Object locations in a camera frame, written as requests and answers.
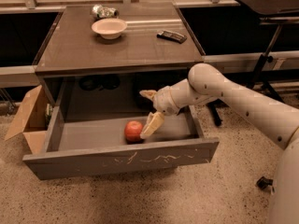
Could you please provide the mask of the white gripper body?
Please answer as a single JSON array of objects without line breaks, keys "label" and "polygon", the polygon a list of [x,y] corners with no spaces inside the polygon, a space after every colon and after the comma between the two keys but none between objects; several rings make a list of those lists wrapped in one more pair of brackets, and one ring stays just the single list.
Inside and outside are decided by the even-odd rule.
[{"label": "white gripper body", "polygon": [[170,86],[159,89],[154,94],[153,107],[166,116],[177,115],[180,110],[172,98]]}]

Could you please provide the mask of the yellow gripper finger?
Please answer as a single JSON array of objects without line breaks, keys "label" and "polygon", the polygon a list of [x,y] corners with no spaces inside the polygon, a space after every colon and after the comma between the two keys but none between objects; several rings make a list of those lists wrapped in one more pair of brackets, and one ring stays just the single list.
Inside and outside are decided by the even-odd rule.
[{"label": "yellow gripper finger", "polygon": [[139,94],[142,97],[147,98],[147,99],[151,100],[152,102],[154,101],[154,97],[155,97],[156,93],[157,93],[156,90],[142,90],[139,92]]},{"label": "yellow gripper finger", "polygon": [[164,124],[164,114],[156,111],[155,113],[149,113],[145,126],[142,129],[140,137],[142,139],[148,139]]}]

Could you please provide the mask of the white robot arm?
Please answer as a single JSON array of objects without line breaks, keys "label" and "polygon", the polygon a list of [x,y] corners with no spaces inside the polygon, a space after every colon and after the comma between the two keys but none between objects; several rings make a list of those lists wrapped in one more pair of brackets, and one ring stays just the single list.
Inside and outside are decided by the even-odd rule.
[{"label": "white robot arm", "polygon": [[194,65],[186,79],[172,86],[140,94],[155,108],[141,132],[143,139],[156,132],[166,116],[216,98],[281,147],[267,224],[299,224],[299,109],[236,84],[207,63]]}]

